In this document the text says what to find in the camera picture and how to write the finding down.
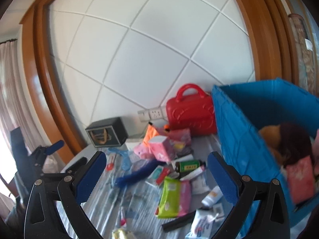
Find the white toothpaste tube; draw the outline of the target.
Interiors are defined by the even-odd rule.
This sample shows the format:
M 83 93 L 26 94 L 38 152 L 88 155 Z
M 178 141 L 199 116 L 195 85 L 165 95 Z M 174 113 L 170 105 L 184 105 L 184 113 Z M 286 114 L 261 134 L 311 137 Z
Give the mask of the white toothpaste tube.
M 191 171 L 186 176 L 181 177 L 179 180 L 180 181 L 190 181 L 190 180 L 198 177 L 199 175 L 201 175 L 204 171 L 205 171 L 205 167 L 204 166 L 200 166 L 197 169 Z

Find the white wet wipes pack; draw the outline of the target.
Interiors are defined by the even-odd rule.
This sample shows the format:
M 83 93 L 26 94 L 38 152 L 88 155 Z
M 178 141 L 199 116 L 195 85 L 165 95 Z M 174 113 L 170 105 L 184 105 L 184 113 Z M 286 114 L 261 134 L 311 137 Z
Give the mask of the white wet wipes pack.
M 210 238 L 213 224 L 218 216 L 219 213 L 213 210 L 196 210 L 190 232 L 185 238 Z

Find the green label brown bottle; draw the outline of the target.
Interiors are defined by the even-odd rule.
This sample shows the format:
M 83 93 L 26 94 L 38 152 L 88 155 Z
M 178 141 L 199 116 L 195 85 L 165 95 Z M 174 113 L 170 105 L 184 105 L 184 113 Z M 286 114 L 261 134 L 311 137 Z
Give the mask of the green label brown bottle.
M 175 163 L 175 171 L 178 173 L 186 173 L 205 165 L 206 163 L 202 160 L 181 161 Z

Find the black bag bundle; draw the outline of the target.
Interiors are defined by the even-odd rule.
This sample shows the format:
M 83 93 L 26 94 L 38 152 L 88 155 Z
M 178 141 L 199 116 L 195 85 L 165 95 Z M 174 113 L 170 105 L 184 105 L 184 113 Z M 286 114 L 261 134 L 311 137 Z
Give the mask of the black bag bundle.
M 192 223 L 194 217 L 195 217 L 196 212 L 193 211 L 191 213 L 188 213 L 182 217 L 178 217 L 170 222 L 164 223 L 162 225 L 162 230 L 163 232 L 171 232 L 177 229 L 180 229 L 182 227 L 185 227 L 186 225 Z

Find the green wet wipes pack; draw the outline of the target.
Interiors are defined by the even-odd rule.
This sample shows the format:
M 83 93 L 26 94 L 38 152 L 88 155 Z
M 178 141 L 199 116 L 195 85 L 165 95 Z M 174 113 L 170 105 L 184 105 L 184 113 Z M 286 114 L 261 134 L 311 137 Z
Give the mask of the green wet wipes pack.
M 164 179 L 162 195 L 156 210 L 158 218 L 174 218 L 179 214 L 181 182 L 170 177 Z

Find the dark maroon knit hat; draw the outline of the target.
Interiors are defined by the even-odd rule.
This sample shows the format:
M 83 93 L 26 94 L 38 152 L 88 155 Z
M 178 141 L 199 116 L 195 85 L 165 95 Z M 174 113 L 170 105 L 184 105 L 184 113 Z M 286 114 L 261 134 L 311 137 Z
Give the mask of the dark maroon knit hat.
M 280 124 L 280 136 L 278 151 L 284 158 L 284 167 L 294 165 L 306 157 L 310 157 L 314 165 L 310 136 L 302 127 L 284 122 Z

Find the pink pig plush orange dress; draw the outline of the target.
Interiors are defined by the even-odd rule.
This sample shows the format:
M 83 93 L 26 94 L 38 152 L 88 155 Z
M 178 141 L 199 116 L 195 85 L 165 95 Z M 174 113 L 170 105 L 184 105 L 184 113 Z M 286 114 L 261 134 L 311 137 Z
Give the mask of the pink pig plush orange dress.
M 141 159 L 155 159 L 153 153 L 149 149 L 148 141 L 154 136 L 162 135 L 153 124 L 149 124 L 143 141 L 134 147 L 134 153 Z

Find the blue fuzzy stick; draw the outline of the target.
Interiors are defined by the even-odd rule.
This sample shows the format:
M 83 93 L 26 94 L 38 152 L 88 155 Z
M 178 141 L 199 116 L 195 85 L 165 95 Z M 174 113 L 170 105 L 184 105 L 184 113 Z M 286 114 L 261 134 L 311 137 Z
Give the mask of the blue fuzzy stick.
M 118 188 L 125 188 L 132 186 L 143 179 L 146 179 L 158 166 L 166 165 L 165 162 L 158 161 L 153 159 L 141 167 L 137 171 L 133 171 L 131 174 L 125 175 L 123 177 L 118 177 L 115 182 L 114 186 Z

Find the black box with emblem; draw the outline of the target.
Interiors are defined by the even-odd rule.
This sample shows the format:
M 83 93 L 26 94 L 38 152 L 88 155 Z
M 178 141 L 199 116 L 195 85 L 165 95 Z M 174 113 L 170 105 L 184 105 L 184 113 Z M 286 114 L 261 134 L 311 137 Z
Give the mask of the black box with emblem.
M 85 130 L 96 148 L 120 147 L 128 138 L 120 117 L 92 122 Z

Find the brown teddy bear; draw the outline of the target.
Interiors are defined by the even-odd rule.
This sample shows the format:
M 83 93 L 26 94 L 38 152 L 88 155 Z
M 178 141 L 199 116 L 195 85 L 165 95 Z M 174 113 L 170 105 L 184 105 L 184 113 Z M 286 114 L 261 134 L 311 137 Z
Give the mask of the brown teddy bear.
M 259 135 L 264 139 L 267 144 L 268 150 L 275 158 L 276 162 L 281 166 L 284 159 L 279 153 L 279 145 L 281 142 L 280 125 L 265 126 L 259 131 Z

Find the pink patterned tissue pack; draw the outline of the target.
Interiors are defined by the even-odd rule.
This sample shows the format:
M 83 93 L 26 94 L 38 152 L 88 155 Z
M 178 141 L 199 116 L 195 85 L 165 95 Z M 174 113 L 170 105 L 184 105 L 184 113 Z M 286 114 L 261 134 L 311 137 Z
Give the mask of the pink patterned tissue pack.
M 179 129 L 168 131 L 167 137 L 169 138 L 170 144 L 173 146 L 173 149 L 180 152 L 185 147 L 191 145 L 191 134 L 190 129 Z

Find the blue plastic storage crate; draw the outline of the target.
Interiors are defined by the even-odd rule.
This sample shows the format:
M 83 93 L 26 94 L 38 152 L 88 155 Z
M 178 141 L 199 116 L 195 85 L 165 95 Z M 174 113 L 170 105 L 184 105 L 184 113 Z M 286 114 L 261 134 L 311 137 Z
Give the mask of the blue plastic storage crate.
M 297 207 L 285 177 L 266 142 L 258 134 L 264 126 L 291 122 L 314 137 L 318 129 L 318 97 L 277 78 L 212 89 L 217 134 L 227 164 L 255 181 L 280 181 L 290 226 L 300 223 L 318 205 L 318 195 Z

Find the pink tissue box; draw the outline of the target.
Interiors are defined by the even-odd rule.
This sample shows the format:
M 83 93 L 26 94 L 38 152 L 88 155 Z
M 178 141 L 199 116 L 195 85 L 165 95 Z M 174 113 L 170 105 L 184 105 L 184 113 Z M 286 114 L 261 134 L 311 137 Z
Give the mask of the pink tissue box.
M 172 162 L 176 157 L 174 148 L 167 136 L 154 136 L 148 141 L 149 149 L 158 161 Z

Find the red toy suitcase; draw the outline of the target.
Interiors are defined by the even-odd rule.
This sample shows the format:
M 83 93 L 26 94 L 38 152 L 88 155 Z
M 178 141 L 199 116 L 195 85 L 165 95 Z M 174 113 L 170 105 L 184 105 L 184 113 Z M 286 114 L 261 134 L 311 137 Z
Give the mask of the red toy suitcase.
M 217 133 L 213 98 L 196 84 L 181 86 L 166 102 L 166 114 L 171 130 L 188 128 L 191 136 Z

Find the rolled patterned carpet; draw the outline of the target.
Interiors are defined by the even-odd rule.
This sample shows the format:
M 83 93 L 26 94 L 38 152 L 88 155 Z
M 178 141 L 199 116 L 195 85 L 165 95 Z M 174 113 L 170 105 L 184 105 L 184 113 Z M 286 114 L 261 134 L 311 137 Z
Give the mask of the rolled patterned carpet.
M 298 58 L 298 85 L 316 95 L 316 70 L 313 44 L 304 21 L 299 14 L 289 14 Z

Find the white wall power strip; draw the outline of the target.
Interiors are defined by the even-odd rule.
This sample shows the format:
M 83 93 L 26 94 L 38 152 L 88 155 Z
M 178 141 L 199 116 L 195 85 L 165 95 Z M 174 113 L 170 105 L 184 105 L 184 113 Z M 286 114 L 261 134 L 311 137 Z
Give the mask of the white wall power strip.
M 166 111 L 164 107 L 156 107 L 153 109 L 140 110 L 137 112 L 141 122 L 149 122 L 154 120 L 166 120 Z

